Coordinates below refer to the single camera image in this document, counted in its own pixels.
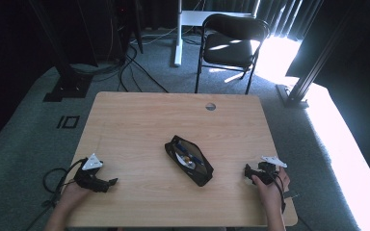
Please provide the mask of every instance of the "hole in table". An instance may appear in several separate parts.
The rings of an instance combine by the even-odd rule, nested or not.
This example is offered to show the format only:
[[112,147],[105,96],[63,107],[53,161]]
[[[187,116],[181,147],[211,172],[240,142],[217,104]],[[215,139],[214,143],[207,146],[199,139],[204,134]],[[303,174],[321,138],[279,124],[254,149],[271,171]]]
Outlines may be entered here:
[[214,111],[216,109],[216,105],[214,103],[208,103],[208,104],[206,104],[205,108],[208,111]]

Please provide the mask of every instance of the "black chair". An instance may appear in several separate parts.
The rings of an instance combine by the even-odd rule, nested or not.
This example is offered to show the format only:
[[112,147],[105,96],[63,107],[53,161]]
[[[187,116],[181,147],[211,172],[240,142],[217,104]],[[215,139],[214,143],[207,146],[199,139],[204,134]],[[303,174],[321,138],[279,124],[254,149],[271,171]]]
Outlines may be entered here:
[[[243,79],[251,67],[251,76],[245,92],[248,94],[259,50],[269,36],[269,31],[266,22],[253,17],[229,16],[222,13],[209,15],[202,24],[195,93],[198,93],[202,67],[206,66],[242,71],[244,73],[240,79]],[[254,53],[251,49],[251,40],[259,42]]]

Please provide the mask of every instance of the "zipper pouch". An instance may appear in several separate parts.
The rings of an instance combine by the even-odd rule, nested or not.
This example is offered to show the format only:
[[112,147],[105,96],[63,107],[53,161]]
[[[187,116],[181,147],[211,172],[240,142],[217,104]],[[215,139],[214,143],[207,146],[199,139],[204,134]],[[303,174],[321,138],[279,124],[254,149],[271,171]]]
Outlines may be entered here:
[[165,144],[165,150],[198,186],[202,187],[212,179],[213,168],[196,144],[174,136]]

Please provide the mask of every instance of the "table top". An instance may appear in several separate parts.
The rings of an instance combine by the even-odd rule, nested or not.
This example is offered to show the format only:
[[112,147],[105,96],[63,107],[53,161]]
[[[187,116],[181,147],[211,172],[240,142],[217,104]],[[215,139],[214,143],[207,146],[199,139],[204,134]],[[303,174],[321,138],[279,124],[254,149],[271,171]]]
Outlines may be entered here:
[[[165,151],[174,135],[194,142],[214,168],[205,186]],[[104,162],[96,177],[119,180],[89,196],[68,226],[266,225],[256,186],[244,177],[245,164],[257,168],[261,156],[277,155],[257,96],[100,92],[73,163],[93,153]],[[284,221],[294,225],[291,198],[286,204]]]

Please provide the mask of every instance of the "black stand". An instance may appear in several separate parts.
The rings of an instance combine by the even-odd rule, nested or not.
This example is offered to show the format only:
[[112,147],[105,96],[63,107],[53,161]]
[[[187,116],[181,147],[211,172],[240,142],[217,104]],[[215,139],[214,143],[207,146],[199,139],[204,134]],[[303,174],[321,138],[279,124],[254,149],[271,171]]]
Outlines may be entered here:
[[135,35],[135,39],[137,40],[138,42],[138,46],[140,47],[140,52],[141,54],[144,54],[144,51],[143,51],[143,39],[140,35],[140,32],[141,32],[141,28],[140,28],[140,16],[139,16],[139,6],[140,3],[138,2],[138,0],[135,0],[134,1],[134,14],[135,14],[135,25],[134,25],[134,35]]
[[294,108],[300,108],[300,109],[308,108],[307,101],[306,100],[303,101],[302,98],[300,100],[297,100],[294,97],[291,97],[290,95],[293,95],[293,94],[291,94],[290,89],[287,88],[286,86],[276,85],[276,88],[278,89],[278,93],[285,107],[294,107]]
[[29,4],[40,23],[40,26],[37,26],[38,31],[40,31],[40,39],[46,46],[51,60],[60,74],[56,87],[51,93],[46,94],[43,101],[60,102],[64,97],[86,97],[93,77],[91,75],[80,75],[70,66],[65,51],[40,0],[29,0]]

